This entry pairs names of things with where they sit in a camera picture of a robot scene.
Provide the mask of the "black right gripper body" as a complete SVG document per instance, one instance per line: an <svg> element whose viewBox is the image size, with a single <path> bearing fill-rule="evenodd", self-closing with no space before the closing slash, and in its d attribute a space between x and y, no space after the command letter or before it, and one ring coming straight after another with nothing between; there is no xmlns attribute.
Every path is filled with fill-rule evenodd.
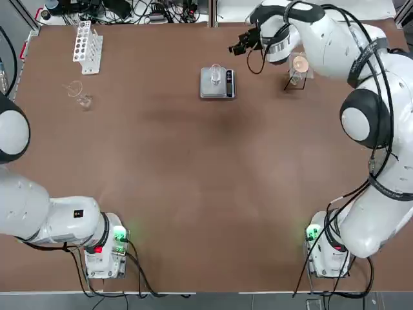
<svg viewBox="0 0 413 310"><path fill-rule="evenodd" d="M248 34L249 34L248 48L251 48L252 50L262 50L263 45L261 43L260 29L257 27L250 28L248 30Z"/></svg>

